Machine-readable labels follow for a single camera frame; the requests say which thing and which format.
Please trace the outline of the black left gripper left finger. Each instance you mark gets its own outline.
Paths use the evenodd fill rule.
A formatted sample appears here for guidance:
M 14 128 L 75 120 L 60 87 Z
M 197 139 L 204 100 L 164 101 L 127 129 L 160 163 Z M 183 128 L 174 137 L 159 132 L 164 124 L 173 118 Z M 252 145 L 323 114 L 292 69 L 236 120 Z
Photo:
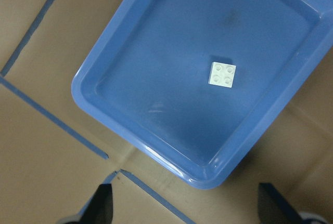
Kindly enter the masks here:
M 58 223 L 112 223 L 112 184 L 100 184 L 81 214 L 63 217 Z

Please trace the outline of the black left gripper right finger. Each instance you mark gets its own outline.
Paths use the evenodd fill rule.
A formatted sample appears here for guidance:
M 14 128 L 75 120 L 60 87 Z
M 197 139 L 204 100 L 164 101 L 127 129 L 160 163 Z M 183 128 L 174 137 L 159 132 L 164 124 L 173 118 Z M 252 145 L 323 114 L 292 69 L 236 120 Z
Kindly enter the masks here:
M 297 212 L 271 184 L 258 185 L 258 217 L 260 223 L 328 223 L 314 213 Z

